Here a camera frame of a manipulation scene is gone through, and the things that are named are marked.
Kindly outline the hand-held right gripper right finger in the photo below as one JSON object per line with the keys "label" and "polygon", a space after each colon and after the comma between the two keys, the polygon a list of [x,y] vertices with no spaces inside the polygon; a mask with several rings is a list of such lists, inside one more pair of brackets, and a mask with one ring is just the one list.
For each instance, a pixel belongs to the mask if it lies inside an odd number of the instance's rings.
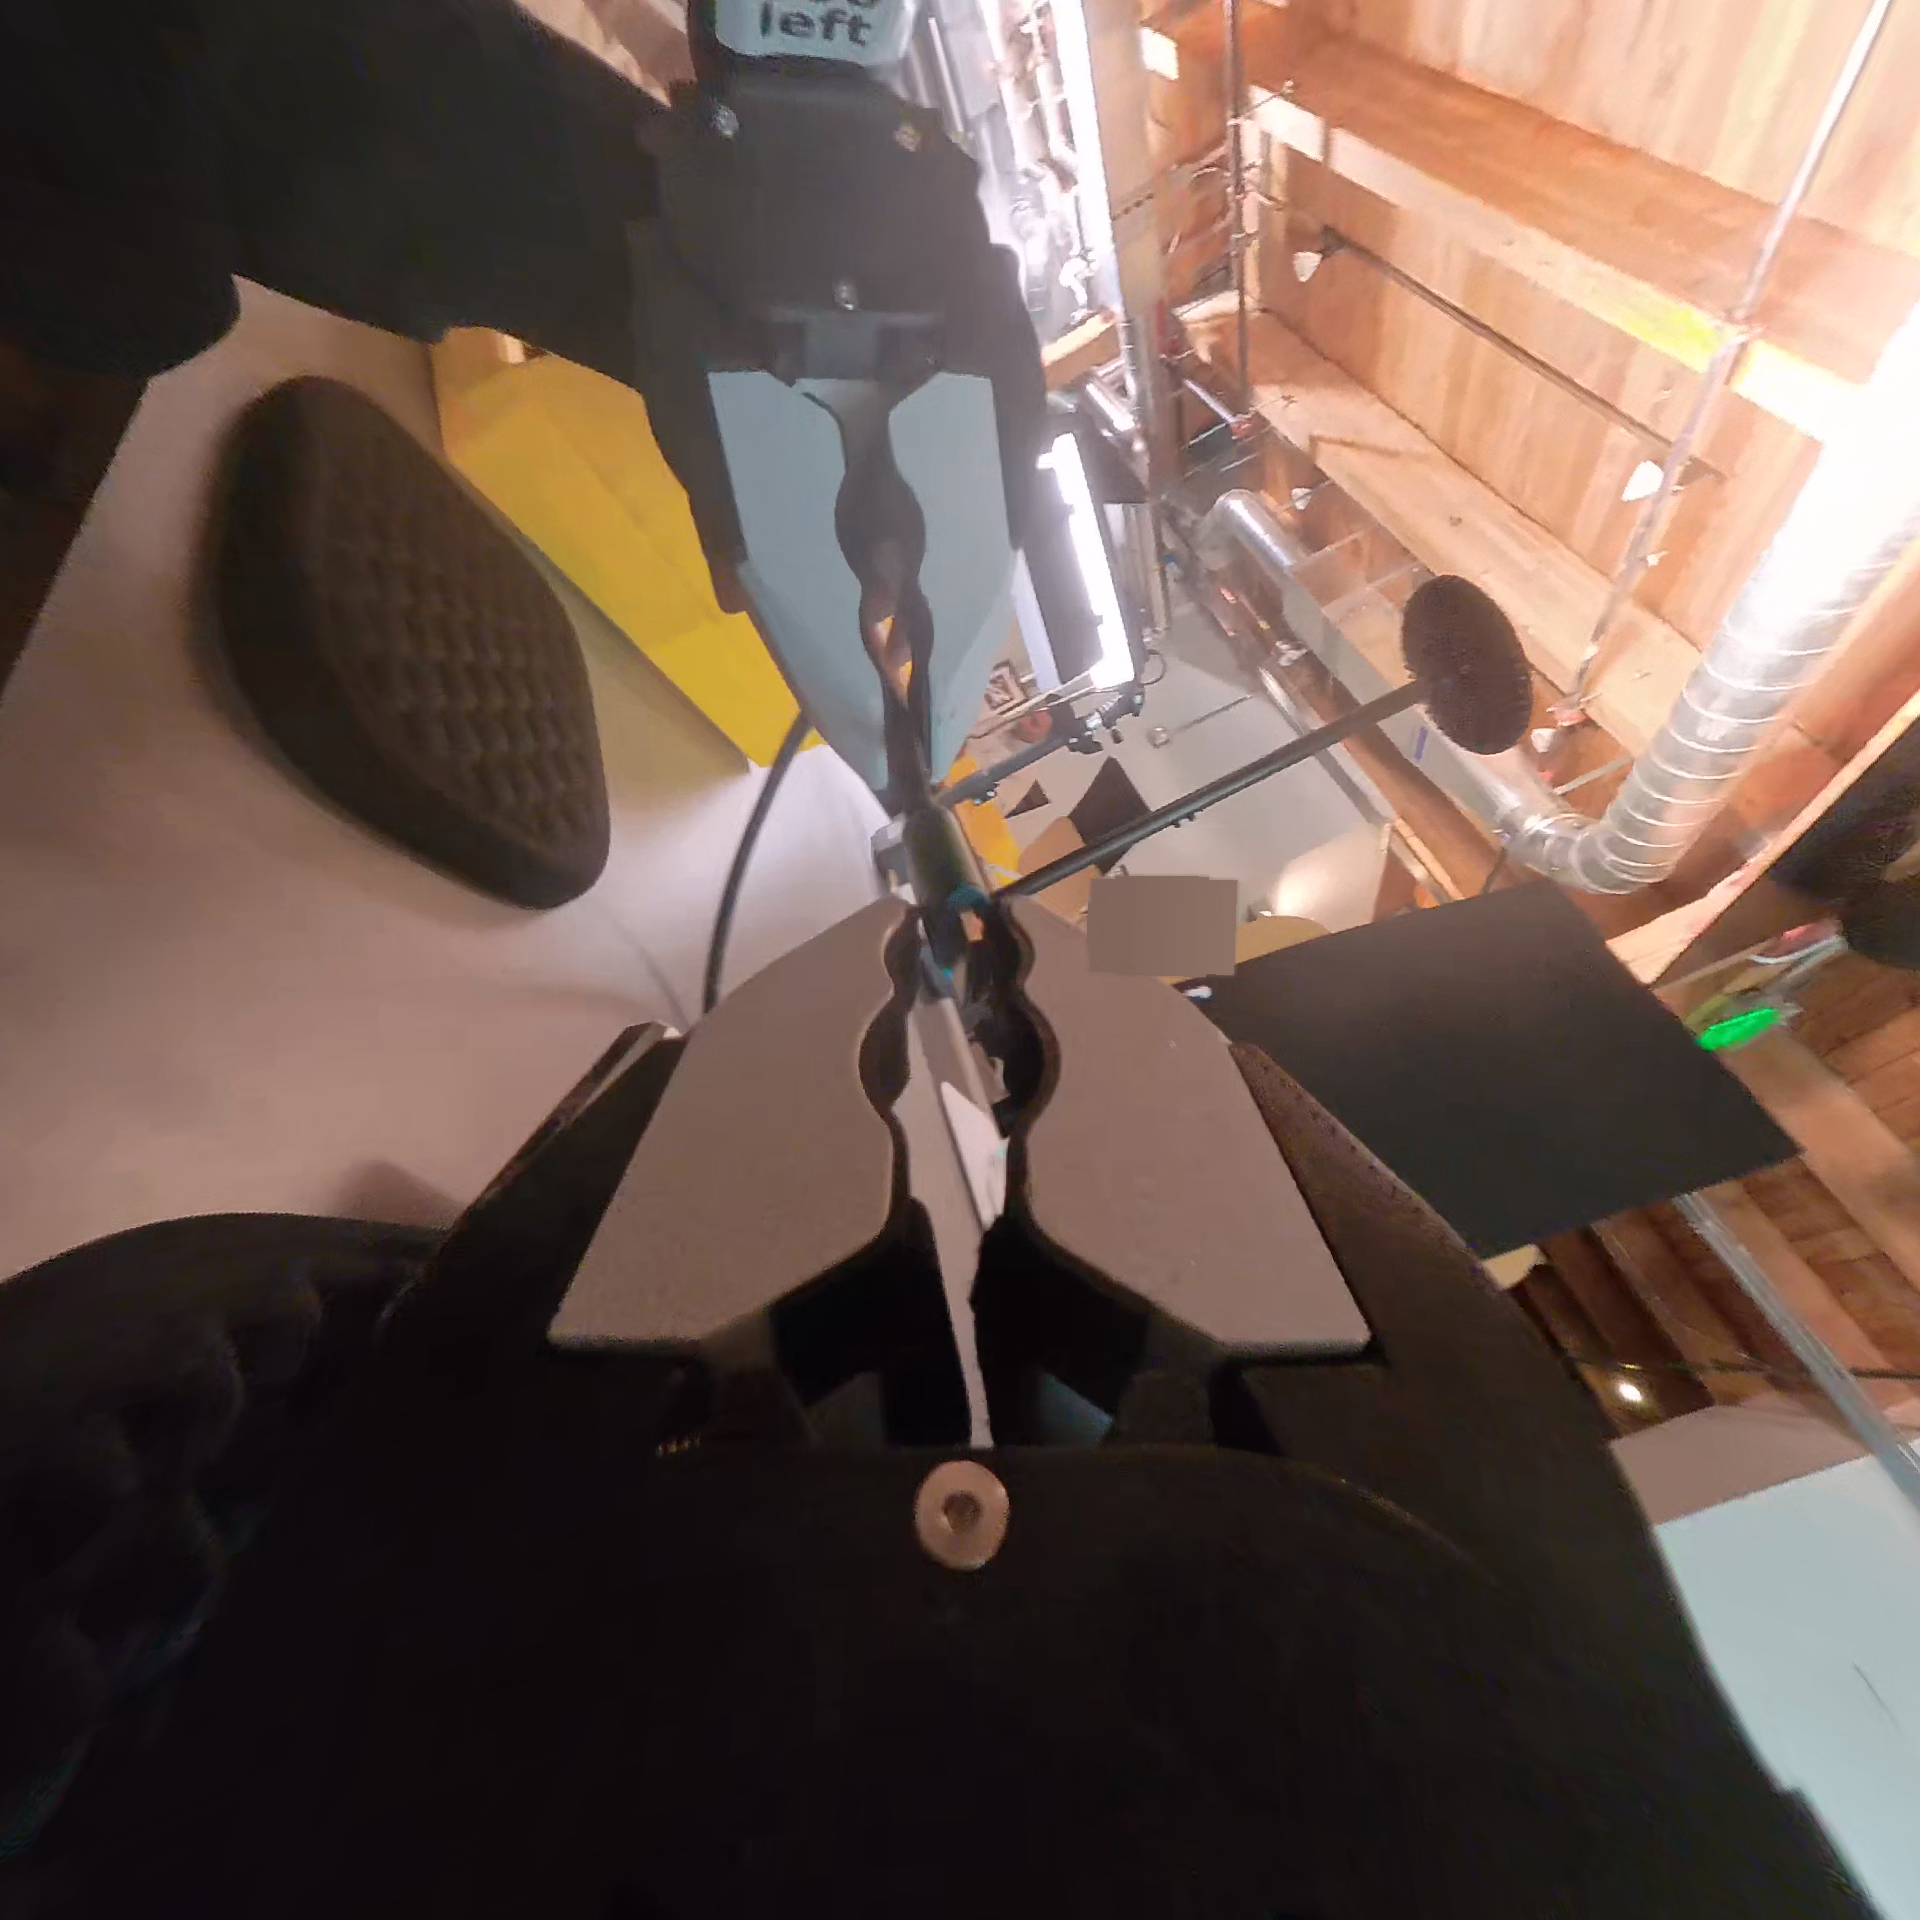
{"label": "hand-held right gripper right finger", "polygon": [[1371,1324],[1224,1036],[1173,986],[1097,974],[1038,900],[1002,911],[1014,1124],[978,1257],[978,1360],[997,1443],[1091,1443],[1173,1377],[1199,1436],[1224,1381],[1352,1360]]}

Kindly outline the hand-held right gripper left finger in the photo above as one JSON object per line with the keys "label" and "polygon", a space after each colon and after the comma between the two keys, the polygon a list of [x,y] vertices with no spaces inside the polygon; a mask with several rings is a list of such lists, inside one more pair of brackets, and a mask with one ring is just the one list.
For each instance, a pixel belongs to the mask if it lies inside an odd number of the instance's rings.
{"label": "hand-held right gripper left finger", "polygon": [[775,1374],[802,1408],[876,1377],[882,1434],[957,1443],[962,1357],[897,1097],[918,932],[871,900],[686,1039],[549,1319],[549,1346]]}

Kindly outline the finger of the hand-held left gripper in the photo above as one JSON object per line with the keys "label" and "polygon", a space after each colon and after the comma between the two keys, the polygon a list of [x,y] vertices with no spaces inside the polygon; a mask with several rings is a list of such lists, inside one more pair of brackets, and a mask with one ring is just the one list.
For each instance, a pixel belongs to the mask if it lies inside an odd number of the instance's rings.
{"label": "finger of the hand-held left gripper", "polygon": [[758,634],[809,728],[867,786],[884,786],[882,679],[858,625],[858,581],[837,533],[845,444],[837,414],[770,371],[708,371],[708,406]]}
{"label": "finger of the hand-held left gripper", "polygon": [[1017,625],[1017,542],[992,386],[983,376],[936,371],[893,409],[888,432],[896,465],[922,513],[923,637],[912,641],[912,684],[931,774],[945,779],[988,706],[991,672]]}

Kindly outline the yellow plastic bin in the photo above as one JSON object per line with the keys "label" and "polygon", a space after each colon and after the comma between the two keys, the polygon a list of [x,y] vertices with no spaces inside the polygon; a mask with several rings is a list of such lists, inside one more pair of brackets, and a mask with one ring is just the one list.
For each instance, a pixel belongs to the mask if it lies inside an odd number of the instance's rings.
{"label": "yellow plastic bin", "polygon": [[796,719],[753,623],[714,601],[686,493],[621,380],[487,327],[429,348],[447,464],[752,764]]}

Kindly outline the white light panel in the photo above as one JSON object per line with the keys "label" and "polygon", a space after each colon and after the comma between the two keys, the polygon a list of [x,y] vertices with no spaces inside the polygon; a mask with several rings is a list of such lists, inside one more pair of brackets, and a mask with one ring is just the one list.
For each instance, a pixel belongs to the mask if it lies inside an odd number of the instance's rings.
{"label": "white light panel", "polygon": [[1093,496],[1091,472],[1085,464],[1080,436],[1076,426],[1063,426],[1043,456],[1043,469],[1053,480],[1064,510],[1064,537],[1077,579],[1080,601],[1091,612],[1091,661],[1087,679],[1102,693],[1116,693],[1137,681],[1137,646],[1126,620],[1115,542],[1108,533],[1103,505]]}

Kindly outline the black square panel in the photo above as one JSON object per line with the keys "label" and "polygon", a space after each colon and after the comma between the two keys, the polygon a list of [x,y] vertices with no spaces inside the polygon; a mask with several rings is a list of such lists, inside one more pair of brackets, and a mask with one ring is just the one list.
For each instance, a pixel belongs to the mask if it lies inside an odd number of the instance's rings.
{"label": "black square panel", "polygon": [[1323,932],[1193,998],[1477,1257],[1797,1159],[1551,882]]}

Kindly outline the black textured pad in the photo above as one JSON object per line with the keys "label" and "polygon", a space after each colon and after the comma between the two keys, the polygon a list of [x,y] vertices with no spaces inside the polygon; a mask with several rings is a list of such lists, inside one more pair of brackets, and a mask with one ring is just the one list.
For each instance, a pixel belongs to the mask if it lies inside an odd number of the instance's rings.
{"label": "black textured pad", "polygon": [[369,394],[284,379],[229,426],[211,649],[317,798],[485,897],[551,911],[611,858],[574,623],[539,564]]}

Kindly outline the black round disc on rod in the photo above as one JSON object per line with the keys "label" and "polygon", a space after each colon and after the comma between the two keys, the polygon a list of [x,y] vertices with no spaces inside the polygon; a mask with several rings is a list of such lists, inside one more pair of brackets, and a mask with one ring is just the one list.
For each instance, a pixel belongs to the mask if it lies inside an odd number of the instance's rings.
{"label": "black round disc on rod", "polygon": [[1006,882],[992,892],[992,900],[1035,897],[1064,879],[1115,865],[1141,841],[1165,830],[1181,830],[1219,802],[1325,758],[1355,735],[1378,732],[1411,707],[1424,707],[1429,732],[1440,732],[1474,758],[1507,754],[1525,736],[1536,700],[1532,661],[1525,658],[1519,629],[1482,586],[1452,575],[1424,581],[1402,612],[1402,658],[1407,668],[1403,684],[1179,793],[1133,822],[1093,834],[1032,874]]}

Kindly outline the person's black printed hoodie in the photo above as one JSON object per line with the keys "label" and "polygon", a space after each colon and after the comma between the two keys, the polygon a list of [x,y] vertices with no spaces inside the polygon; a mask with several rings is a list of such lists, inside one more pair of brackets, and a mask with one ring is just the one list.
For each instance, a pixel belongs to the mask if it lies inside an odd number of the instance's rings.
{"label": "person's black printed hoodie", "polygon": [[4,1278],[4,1917],[85,1917],[279,1490],[445,1231],[202,1212]]}

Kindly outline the silver ventilation duct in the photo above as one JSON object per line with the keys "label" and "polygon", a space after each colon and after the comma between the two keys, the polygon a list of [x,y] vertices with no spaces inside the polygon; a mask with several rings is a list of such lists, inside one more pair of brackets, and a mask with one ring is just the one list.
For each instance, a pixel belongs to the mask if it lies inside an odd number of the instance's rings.
{"label": "silver ventilation duct", "polygon": [[1817,472],[1708,649],[1684,652],[1604,817],[1565,805],[1519,752],[1452,752],[1445,791],[1521,869],[1575,892],[1619,897],[1665,882],[1914,542],[1914,469],[1875,484]]}

